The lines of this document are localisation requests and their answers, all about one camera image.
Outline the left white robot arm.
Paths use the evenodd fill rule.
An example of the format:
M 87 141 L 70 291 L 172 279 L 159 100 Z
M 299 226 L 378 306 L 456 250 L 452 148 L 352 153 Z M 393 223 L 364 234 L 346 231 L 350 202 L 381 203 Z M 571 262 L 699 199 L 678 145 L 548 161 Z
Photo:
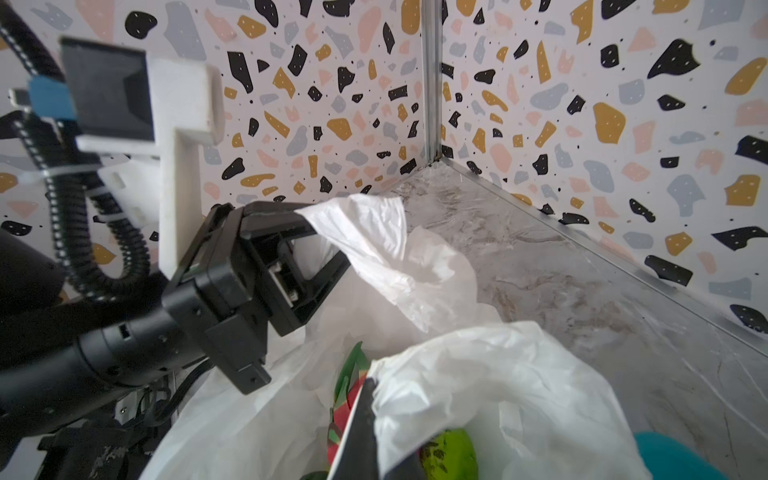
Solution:
M 75 301 L 1 321 L 1 460 L 38 439 L 42 479 L 133 479 L 192 379 L 269 384 L 268 335 L 304 327 L 349 268 L 296 203 L 213 207 L 169 278 L 114 304 Z

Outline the silver corner frame post left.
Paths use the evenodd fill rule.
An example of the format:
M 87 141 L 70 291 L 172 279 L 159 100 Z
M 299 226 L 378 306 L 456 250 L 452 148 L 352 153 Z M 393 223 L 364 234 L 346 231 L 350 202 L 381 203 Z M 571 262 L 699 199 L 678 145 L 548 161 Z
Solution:
M 431 165 L 441 158 L 442 17 L 440 1 L 424 0 L 421 2 L 421 27 L 424 60 L 425 151 L 427 164 Z

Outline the green custard apple fruit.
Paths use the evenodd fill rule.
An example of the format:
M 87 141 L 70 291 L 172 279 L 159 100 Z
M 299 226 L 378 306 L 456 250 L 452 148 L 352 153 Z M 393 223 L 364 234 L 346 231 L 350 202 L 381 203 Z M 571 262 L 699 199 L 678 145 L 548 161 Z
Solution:
M 473 442 L 462 428 L 445 430 L 424 444 L 419 459 L 429 480 L 477 480 Z

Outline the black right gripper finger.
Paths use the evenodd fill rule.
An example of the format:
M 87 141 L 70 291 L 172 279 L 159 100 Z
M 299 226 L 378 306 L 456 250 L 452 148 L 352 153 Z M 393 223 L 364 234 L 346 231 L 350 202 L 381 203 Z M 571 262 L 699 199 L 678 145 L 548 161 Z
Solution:
M 366 379 L 358 391 L 328 479 L 378 480 L 373 393 L 376 382 Z

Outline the white plastic bag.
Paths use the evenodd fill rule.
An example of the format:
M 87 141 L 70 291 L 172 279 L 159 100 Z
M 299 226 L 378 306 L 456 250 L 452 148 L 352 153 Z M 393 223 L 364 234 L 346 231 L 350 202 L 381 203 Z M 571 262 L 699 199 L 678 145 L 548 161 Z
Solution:
M 537 323 L 505 323 L 480 302 L 468 259 L 409 228 L 400 199 L 356 194 L 301 215 L 350 269 L 269 356 L 268 385 L 245 395 L 210 374 L 145 478 L 328 478 L 334 388 L 360 341 L 376 382 L 380 477 L 421 474 L 421 447 L 456 428 L 483 479 L 649 477 L 608 381 Z

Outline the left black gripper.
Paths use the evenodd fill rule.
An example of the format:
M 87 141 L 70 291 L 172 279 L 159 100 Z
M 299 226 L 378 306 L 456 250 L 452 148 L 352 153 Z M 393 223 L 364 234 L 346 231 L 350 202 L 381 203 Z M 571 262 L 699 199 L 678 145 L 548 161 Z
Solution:
M 202 220 L 163 292 L 164 310 L 229 381 L 248 395 L 270 383 L 264 363 L 270 311 L 257 286 L 247 240 L 316 234 L 298 213 L 308 204 L 217 204 Z M 338 252 L 307 279 L 293 251 L 279 248 L 267 266 L 270 323 L 280 336 L 304 327 L 350 266 Z

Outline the teal plastic basket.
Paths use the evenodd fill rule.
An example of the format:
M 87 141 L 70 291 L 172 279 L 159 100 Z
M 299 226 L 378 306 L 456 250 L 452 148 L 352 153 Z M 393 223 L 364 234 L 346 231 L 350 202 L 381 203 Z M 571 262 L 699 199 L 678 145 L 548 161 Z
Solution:
M 656 432 L 634 434 L 638 452 L 654 480 L 726 480 L 683 444 Z

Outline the red dragon fruit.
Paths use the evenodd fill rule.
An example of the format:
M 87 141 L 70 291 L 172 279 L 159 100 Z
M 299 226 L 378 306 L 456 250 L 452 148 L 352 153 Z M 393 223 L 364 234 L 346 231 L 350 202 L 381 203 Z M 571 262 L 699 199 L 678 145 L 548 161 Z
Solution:
M 370 369 L 371 361 L 363 351 L 363 342 L 357 342 L 350 350 L 339 373 L 330 409 L 327 431 L 327 459 L 332 464 L 341 445 L 344 430 L 352 408 Z

